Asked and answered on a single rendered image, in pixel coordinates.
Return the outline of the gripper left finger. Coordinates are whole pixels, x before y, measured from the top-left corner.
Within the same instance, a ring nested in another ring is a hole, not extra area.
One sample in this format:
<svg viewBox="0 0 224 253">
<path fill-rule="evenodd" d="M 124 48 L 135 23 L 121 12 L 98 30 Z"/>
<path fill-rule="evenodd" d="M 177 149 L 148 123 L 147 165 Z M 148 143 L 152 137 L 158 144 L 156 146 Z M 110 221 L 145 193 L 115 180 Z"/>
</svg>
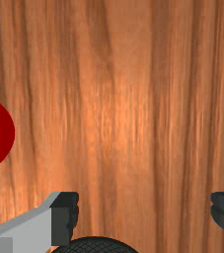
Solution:
<svg viewBox="0 0 224 253">
<path fill-rule="evenodd" d="M 54 192 L 37 208 L 0 224 L 0 253 L 46 253 L 68 246 L 78 221 L 79 194 Z"/>
</svg>

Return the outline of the dark mesh basket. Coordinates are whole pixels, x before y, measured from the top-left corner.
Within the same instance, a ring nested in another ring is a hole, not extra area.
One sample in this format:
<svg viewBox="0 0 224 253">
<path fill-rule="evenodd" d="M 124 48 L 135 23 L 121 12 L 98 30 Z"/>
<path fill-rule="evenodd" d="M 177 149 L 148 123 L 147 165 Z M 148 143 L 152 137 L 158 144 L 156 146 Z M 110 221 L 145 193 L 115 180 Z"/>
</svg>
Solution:
<svg viewBox="0 0 224 253">
<path fill-rule="evenodd" d="M 138 253 L 131 246 L 102 236 L 81 237 L 68 246 L 59 246 L 51 253 Z"/>
</svg>

